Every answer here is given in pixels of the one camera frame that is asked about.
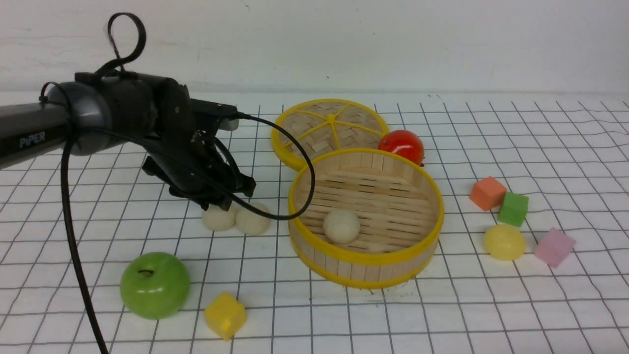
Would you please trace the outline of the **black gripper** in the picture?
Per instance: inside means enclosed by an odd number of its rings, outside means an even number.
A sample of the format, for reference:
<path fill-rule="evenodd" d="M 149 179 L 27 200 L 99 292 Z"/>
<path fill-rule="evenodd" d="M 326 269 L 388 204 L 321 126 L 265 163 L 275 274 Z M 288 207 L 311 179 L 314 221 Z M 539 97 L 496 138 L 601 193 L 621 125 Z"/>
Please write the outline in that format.
<path fill-rule="evenodd" d="M 170 186 L 173 196 L 202 209 L 227 210 L 233 194 L 251 197 L 253 177 L 240 172 L 216 132 L 195 128 L 191 97 L 175 79 L 110 72 L 74 77 L 80 138 L 75 155 L 92 155 L 125 142 L 146 147 L 144 172 Z"/>

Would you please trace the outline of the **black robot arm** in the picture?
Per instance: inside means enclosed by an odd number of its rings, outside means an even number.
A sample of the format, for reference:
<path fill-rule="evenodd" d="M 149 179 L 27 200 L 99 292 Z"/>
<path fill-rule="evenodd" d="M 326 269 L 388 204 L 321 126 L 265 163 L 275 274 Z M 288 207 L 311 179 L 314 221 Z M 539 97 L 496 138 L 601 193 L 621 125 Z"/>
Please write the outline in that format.
<path fill-rule="evenodd" d="M 77 131 L 73 155 L 138 144 L 148 152 L 142 170 L 168 184 L 171 195 L 226 210 L 233 194 L 251 197 L 256 188 L 216 137 L 242 118 L 249 115 L 232 105 L 192 99 L 172 78 L 118 74 L 62 83 L 39 102 L 1 108 L 1 167 L 62 148 Z"/>

